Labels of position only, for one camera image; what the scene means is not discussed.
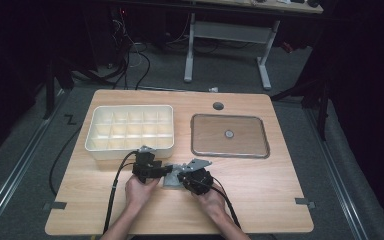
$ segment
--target metal rail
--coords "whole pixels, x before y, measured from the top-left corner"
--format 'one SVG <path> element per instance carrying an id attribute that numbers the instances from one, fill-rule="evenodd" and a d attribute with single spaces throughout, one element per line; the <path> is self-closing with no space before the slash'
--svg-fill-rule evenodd
<path id="1" fill-rule="evenodd" d="M 357 209 L 355 208 L 354 202 L 351 196 L 349 195 L 344 182 L 342 181 L 342 178 L 336 167 L 335 161 L 330 153 L 329 147 L 327 143 L 321 139 L 320 134 L 317 131 L 317 121 L 316 117 L 314 116 L 314 113 L 311 109 L 304 109 L 304 113 L 311 123 L 311 129 L 314 133 L 314 136 L 317 138 L 319 146 L 323 152 L 329 178 L 332 181 L 332 186 L 336 192 L 339 203 L 341 204 L 345 218 L 348 221 L 354 238 L 358 240 L 368 240 L 369 238 L 367 237 L 366 231 L 364 230 L 364 226 L 360 221 Z"/>
<path id="2" fill-rule="evenodd" d="M 11 174 L 5 181 L 4 185 L 0 189 L 0 216 L 5 210 L 7 204 L 11 200 L 12 195 L 20 184 L 21 180 L 24 177 L 27 169 L 29 168 L 31 162 L 33 161 L 34 153 L 36 152 L 39 143 L 43 139 L 46 130 L 48 129 L 50 123 L 52 122 L 57 110 L 61 105 L 67 100 L 69 92 L 64 92 L 60 90 L 57 95 L 57 104 L 55 110 L 49 116 L 49 118 L 44 119 L 38 129 L 35 131 L 33 137 L 30 139 L 26 149 L 12 170 Z"/>

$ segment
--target circular hole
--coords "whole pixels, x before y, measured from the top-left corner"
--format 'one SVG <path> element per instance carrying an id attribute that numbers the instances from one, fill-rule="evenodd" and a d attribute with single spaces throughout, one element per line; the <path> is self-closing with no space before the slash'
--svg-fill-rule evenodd
<path id="1" fill-rule="evenodd" d="M 223 108 L 224 108 L 224 105 L 223 105 L 223 103 L 221 103 L 221 102 L 215 102 L 215 103 L 213 103 L 213 108 L 215 109 L 215 110 L 223 110 Z"/>

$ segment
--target black tape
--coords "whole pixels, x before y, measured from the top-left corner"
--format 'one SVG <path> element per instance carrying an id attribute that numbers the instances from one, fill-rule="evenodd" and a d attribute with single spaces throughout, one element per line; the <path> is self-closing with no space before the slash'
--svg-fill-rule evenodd
<path id="1" fill-rule="evenodd" d="M 316 204 L 308 201 L 307 198 L 295 198 L 295 203 L 298 205 L 307 205 L 309 209 L 316 208 Z"/>
<path id="2" fill-rule="evenodd" d="M 53 203 L 45 203 L 43 205 L 42 209 L 44 211 L 50 211 L 51 209 L 62 209 L 62 210 L 64 210 L 66 206 L 67 206 L 66 202 L 53 202 Z"/>

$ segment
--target human hand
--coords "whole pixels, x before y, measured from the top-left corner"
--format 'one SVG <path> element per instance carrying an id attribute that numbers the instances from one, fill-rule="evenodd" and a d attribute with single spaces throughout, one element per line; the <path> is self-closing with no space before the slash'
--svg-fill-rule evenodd
<path id="1" fill-rule="evenodd" d="M 132 175 L 126 182 L 126 208 L 140 211 L 151 198 L 160 179 L 152 179 L 149 183 L 142 183 L 138 177 Z"/>
<path id="2" fill-rule="evenodd" d="M 213 184 L 213 187 L 224 193 L 223 189 L 217 184 Z M 192 193 L 192 196 L 198 200 L 201 209 L 210 218 L 215 219 L 220 217 L 220 215 L 226 214 L 225 200 L 223 196 L 214 189 L 210 189 L 210 191 L 201 195 Z"/>

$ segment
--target tray lid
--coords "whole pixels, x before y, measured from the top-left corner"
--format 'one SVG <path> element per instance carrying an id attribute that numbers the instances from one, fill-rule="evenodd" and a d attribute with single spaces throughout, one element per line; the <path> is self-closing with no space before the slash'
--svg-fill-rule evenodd
<path id="1" fill-rule="evenodd" d="M 195 114 L 191 150 L 198 156 L 267 158 L 263 121 L 255 116 Z"/>

